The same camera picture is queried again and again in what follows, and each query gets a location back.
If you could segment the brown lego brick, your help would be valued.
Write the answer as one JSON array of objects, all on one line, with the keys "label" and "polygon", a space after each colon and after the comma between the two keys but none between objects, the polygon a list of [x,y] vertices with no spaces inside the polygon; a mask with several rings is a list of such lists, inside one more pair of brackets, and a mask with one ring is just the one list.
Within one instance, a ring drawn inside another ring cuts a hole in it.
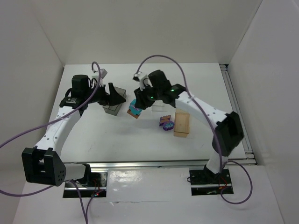
[{"label": "brown lego brick", "polygon": [[137,113],[137,112],[132,111],[132,110],[130,110],[130,109],[128,109],[127,113],[128,113],[130,116],[134,117],[135,119],[138,119],[139,116],[140,116],[140,113]]}]

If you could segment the teal rectangular lego brick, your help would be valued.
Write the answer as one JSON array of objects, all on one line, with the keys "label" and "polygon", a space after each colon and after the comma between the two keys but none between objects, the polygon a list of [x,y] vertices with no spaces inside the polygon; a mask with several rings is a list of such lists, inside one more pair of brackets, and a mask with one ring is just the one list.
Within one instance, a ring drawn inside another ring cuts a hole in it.
[{"label": "teal rectangular lego brick", "polygon": [[132,109],[130,109],[130,113],[134,117],[139,117],[140,114],[141,114],[141,112],[142,112],[142,109],[139,109],[139,108],[132,108]]}]

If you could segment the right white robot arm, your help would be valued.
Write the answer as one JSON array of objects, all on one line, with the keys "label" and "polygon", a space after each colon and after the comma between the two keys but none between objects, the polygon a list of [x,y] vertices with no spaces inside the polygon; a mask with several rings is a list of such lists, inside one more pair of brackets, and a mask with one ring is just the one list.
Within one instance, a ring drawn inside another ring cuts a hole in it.
[{"label": "right white robot arm", "polygon": [[213,132],[212,147],[214,152],[204,169],[210,176],[217,176],[222,171],[231,152],[240,144],[244,133],[240,117],[236,112],[224,112],[188,93],[180,84],[171,84],[161,70],[150,74],[137,72],[133,80],[139,83],[135,89],[135,107],[145,110],[155,101],[182,110],[198,121],[210,127]]}]

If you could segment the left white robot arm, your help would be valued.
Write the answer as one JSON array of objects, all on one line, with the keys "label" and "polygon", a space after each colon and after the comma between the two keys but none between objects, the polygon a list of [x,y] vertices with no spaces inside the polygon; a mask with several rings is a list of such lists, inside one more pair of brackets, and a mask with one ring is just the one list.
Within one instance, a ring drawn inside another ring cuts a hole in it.
[{"label": "left white robot arm", "polygon": [[22,162],[26,180],[52,186],[60,186],[64,181],[78,180],[87,185],[91,181],[91,167],[84,163],[63,163],[60,154],[72,128],[79,121],[89,104],[116,106],[126,99],[119,94],[112,83],[92,87],[87,75],[74,75],[71,88],[59,105],[58,122],[49,125],[45,135],[33,148],[25,148]]}]

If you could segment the teal round printed lego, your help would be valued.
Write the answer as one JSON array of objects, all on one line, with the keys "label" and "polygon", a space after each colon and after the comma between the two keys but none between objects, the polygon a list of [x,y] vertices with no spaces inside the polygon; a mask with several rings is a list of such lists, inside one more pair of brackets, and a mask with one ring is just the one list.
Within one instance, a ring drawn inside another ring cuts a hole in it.
[{"label": "teal round printed lego", "polygon": [[140,113],[142,109],[136,108],[135,104],[136,104],[136,99],[133,99],[129,105],[129,110],[134,113]]}]

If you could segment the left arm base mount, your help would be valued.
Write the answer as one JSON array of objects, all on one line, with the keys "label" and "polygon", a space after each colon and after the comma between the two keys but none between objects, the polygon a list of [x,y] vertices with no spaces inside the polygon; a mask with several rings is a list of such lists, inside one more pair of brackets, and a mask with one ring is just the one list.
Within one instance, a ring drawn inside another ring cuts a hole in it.
[{"label": "left arm base mount", "polygon": [[[104,198],[107,196],[107,171],[91,172],[87,178],[74,182],[82,198]],[[64,185],[63,198],[79,198],[76,187],[67,182]]]}]

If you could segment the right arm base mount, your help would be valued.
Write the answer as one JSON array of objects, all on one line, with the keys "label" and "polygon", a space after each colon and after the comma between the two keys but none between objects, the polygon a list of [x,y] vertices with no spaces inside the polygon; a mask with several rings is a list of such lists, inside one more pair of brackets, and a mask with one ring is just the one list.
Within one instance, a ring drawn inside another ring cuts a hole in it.
[{"label": "right arm base mount", "polygon": [[223,194],[233,194],[233,186],[228,169],[224,169],[220,176],[215,179],[207,177],[204,170],[189,170],[187,181],[191,185],[192,196],[210,196]]}]

